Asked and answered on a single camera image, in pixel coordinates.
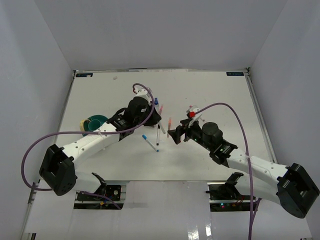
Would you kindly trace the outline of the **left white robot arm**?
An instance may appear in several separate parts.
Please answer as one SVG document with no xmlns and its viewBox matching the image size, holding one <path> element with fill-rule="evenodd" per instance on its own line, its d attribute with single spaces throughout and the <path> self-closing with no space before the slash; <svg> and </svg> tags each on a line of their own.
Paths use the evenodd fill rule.
<svg viewBox="0 0 320 240">
<path fill-rule="evenodd" d="M 134 133 L 134 127 L 156 125 L 161 116 L 157 112 L 158 100 L 148 101 L 134 97 L 100 127 L 70 144 L 50 146 L 45 153 L 39 174 L 57 196 L 71 190 L 88 192 L 94 199 L 105 196 L 106 181 L 97 173 L 78 171 L 78 167 L 99 151 L 120 142 Z"/>
</svg>

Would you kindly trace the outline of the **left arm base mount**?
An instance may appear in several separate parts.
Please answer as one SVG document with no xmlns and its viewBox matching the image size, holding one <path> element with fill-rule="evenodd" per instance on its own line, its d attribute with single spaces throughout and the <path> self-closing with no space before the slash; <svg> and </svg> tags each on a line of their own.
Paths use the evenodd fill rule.
<svg viewBox="0 0 320 240">
<path fill-rule="evenodd" d="M 106 189 L 99 194 L 110 200 L 80 192 L 76 195 L 73 208 L 76 210 L 121 210 L 123 208 L 126 192 L 122 191 L 121 185 L 107 185 Z"/>
</svg>

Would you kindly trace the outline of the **yellow masking tape roll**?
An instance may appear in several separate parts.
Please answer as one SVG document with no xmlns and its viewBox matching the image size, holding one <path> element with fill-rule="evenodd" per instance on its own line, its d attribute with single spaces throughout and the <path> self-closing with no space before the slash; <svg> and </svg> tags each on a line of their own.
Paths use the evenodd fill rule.
<svg viewBox="0 0 320 240">
<path fill-rule="evenodd" d="M 86 132 L 88 130 L 88 125 L 90 123 L 89 119 L 83 119 L 79 123 L 79 128 L 82 132 Z"/>
</svg>

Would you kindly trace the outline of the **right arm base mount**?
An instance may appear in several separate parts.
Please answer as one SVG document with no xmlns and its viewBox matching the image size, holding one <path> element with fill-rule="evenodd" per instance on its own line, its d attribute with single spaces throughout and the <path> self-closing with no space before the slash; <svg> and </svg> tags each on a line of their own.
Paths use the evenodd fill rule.
<svg viewBox="0 0 320 240">
<path fill-rule="evenodd" d="M 210 183 L 205 191 L 211 212 L 249 212 L 250 195 L 240 194 L 228 184 Z"/>
</svg>

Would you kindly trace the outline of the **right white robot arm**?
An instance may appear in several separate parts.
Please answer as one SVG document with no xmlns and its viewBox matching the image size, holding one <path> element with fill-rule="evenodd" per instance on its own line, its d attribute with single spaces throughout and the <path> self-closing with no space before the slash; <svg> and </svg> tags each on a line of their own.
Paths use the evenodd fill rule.
<svg viewBox="0 0 320 240">
<path fill-rule="evenodd" d="M 198 121 L 181 120 L 181 124 L 168 131 L 176 144 L 195 141 L 209 151 L 217 164 L 241 171 L 236 179 L 229 178 L 226 195 L 236 200 L 253 191 L 256 198 L 269 200 L 282 206 L 289 214 L 303 219 L 320 195 L 320 190 L 300 164 L 291 166 L 273 163 L 256 156 L 248 156 L 236 145 L 223 138 L 223 132 L 214 122 L 200 126 Z"/>
</svg>

